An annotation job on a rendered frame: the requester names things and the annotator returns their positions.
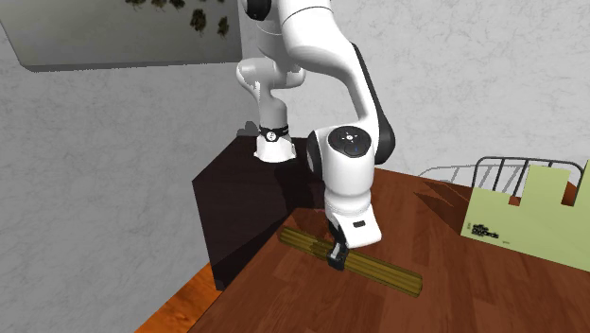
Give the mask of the long ridged olive wooden block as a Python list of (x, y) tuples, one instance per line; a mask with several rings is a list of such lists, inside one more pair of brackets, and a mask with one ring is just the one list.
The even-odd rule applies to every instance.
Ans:
[[(294, 249), (324, 261), (326, 261), (327, 252), (333, 248), (333, 244), (326, 240), (290, 227), (285, 227), (280, 232), (279, 240)], [(350, 249), (345, 262), (345, 270), (412, 297), (418, 297), (423, 289), (423, 277), (420, 274)]]

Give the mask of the wall picture with dark plants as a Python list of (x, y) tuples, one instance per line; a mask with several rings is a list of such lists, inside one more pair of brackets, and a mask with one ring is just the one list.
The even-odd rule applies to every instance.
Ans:
[(31, 72), (237, 62), (237, 0), (0, 0)]

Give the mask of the pale green cardboard box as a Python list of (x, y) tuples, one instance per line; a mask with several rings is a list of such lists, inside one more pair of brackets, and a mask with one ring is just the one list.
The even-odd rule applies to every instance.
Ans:
[(474, 188), (461, 235), (590, 272), (590, 160), (572, 205), (563, 203), (570, 172), (533, 165), (518, 205)]

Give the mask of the dark robot stand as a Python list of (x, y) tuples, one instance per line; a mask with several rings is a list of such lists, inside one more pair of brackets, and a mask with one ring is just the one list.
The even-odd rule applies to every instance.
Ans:
[(324, 207), (324, 184), (297, 157), (272, 164), (254, 156), (256, 138), (237, 136), (193, 181), (216, 289), (225, 290), (296, 208)]

